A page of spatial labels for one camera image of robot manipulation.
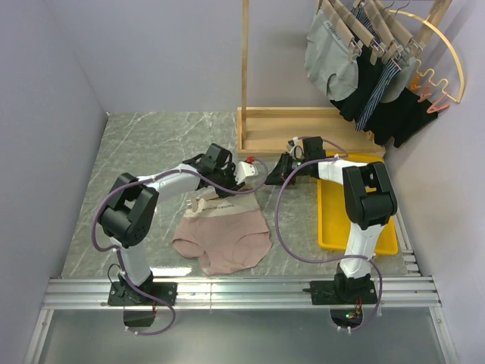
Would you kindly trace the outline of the pink and cream underwear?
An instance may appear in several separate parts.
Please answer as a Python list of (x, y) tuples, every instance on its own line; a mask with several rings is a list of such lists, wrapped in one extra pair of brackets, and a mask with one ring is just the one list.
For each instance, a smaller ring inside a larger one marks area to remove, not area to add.
[(187, 259), (197, 259), (205, 275), (228, 275), (255, 267), (272, 247), (259, 209), (234, 215), (182, 217), (172, 240)]

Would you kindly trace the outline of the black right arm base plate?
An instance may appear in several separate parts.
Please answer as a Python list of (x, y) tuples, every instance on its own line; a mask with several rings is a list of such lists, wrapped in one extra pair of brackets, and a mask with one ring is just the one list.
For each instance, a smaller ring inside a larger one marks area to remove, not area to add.
[(345, 281), (311, 281), (308, 288), (314, 306), (352, 305), (377, 303), (377, 291), (373, 281), (349, 283)]

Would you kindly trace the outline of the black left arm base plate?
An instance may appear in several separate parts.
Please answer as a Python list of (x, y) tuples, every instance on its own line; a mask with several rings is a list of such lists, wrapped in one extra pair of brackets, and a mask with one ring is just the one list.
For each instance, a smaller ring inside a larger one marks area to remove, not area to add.
[[(177, 283), (153, 283), (146, 293), (174, 305), (177, 298)], [(136, 292), (126, 282), (115, 281), (111, 284), (108, 306), (150, 306), (153, 303), (158, 303), (158, 301)]]

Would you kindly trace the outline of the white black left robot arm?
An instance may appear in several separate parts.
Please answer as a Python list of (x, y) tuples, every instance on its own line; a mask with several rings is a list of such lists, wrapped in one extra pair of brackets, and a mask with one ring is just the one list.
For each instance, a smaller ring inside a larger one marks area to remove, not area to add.
[(215, 188), (219, 197), (232, 196), (245, 185), (245, 179), (243, 163), (235, 163), (232, 153), (215, 143), (207, 152), (166, 172), (145, 177), (121, 174), (99, 206), (94, 221), (118, 257), (119, 287), (115, 294), (136, 305), (146, 304), (156, 296), (143, 241), (159, 202), (209, 186)]

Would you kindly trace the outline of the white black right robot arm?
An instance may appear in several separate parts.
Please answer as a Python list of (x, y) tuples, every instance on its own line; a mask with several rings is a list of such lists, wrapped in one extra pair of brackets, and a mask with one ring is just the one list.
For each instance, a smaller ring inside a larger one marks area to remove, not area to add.
[(333, 280), (335, 297), (350, 303), (371, 289), (371, 263), (378, 238), (398, 203), (382, 162), (351, 162), (348, 152), (320, 136), (295, 136), (265, 183), (285, 188), (298, 176), (326, 180), (343, 187), (350, 220), (346, 251)]

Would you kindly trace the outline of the beige clip hanger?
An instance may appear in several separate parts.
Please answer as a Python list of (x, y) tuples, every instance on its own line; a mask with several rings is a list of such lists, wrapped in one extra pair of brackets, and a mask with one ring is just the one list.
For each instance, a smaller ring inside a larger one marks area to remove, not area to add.
[(186, 216), (222, 216), (250, 212), (259, 209), (254, 193), (244, 190), (243, 194), (219, 197), (214, 189), (188, 201)]

